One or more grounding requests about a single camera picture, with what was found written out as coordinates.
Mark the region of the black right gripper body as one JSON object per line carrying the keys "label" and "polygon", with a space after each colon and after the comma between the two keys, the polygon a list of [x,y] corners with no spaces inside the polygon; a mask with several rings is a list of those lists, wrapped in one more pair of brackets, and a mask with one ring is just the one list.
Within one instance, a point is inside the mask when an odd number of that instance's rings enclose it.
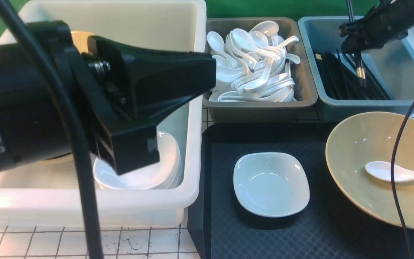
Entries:
{"label": "black right gripper body", "polygon": [[381,49],[386,43],[408,36],[414,26],[414,0],[382,0],[360,19],[340,25],[344,54]]}

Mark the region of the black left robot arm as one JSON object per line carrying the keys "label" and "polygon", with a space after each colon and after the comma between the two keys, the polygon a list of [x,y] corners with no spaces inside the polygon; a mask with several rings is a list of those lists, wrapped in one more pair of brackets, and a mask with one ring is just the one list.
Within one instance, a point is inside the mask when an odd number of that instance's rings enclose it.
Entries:
{"label": "black left robot arm", "polygon": [[[156,127],[215,86],[216,61],[86,37],[63,21],[28,23],[70,95],[89,151],[125,174],[160,160]],[[70,152],[46,82],[18,43],[0,45],[0,172]]]}

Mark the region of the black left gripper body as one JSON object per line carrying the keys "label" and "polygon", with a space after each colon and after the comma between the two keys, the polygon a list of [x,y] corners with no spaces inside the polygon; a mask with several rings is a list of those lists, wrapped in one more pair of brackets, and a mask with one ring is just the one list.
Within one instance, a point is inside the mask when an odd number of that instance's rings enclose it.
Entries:
{"label": "black left gripper body", "polygon": [[92,152],[118,175],[159,162],[156,126],[211,90],[216,61],[195,51],[164,51],[89,36],[80,54],[67,23],[27,25],[73,154]]}

